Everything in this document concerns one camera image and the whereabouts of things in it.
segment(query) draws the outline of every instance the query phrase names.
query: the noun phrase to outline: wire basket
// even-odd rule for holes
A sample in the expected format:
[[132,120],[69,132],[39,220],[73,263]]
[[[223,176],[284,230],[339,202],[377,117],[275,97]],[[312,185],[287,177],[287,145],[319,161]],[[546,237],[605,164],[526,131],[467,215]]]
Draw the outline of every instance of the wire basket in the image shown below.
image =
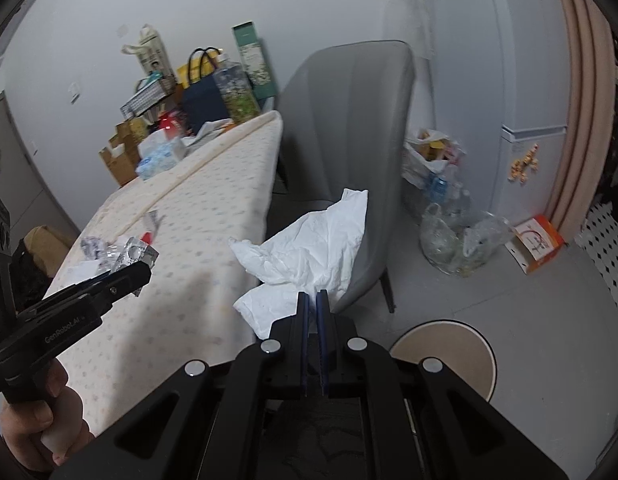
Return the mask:
[[123,117],[127,120],[140,117],[149,108],[156,106],[160,101],[173,94],[175,86],[175,79],[172,75],[168,75],[141,88],[120,107]]

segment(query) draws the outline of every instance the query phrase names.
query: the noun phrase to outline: patterned tablecloth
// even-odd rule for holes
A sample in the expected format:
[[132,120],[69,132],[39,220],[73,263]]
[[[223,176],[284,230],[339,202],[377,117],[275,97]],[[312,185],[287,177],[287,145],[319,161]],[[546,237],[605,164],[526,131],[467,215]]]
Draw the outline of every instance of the patterned tablecloth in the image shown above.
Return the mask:
[[[84,229],[81,237],[113,240],[142,235],[136,217],[144,209],[161,218],[150,283],[138,298],[115,303],[100,328],[59,357],[95,434],[190,359],[218,364],[253,342],[232,305],[257,282],[227,240],[263,241],[281,131],[278,112],[241,124],[176,168],[116,191]],[[83,259],[81,237],[48,295],[67,285],[68,269]]]

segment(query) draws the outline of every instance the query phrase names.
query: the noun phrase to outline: chair backrest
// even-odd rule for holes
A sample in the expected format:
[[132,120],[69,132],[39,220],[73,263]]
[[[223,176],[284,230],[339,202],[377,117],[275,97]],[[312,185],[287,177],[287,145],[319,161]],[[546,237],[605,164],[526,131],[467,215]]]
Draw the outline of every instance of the chair backrest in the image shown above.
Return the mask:
[[281,159],[291,199],[337,202],[345,187],[368,189],[360,253],[383,260],[381,265],[400,202],[414,78],[406,43],[334,46],[310,56],[278,102],[284,122]]

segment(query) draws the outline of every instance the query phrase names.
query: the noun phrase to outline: crumpled white tissue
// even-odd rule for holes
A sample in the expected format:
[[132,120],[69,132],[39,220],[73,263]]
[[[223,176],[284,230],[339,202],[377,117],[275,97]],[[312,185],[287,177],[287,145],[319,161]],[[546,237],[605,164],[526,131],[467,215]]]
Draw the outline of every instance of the crumpled white tissue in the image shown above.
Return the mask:
[[365,233],[367,195],[345,189],[339,202],[307,213],[259,246],[229,240],[241,265],[263,282],[233,304],[260,339],[269,337],[276,319],[295,314],[298,292],[314,299],[326,289],[334,304],[347,291]]

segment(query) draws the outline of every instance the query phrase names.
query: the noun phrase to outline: pink curtain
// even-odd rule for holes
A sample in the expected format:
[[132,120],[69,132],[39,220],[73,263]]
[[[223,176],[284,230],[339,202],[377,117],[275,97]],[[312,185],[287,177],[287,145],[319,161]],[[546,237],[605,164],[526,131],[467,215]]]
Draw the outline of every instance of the pink curtain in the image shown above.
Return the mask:
[[611,139],[615,55],[611,28],[593,0],[562,0],[569,34],[567,135],[545,215],[569,241],[593,200]]

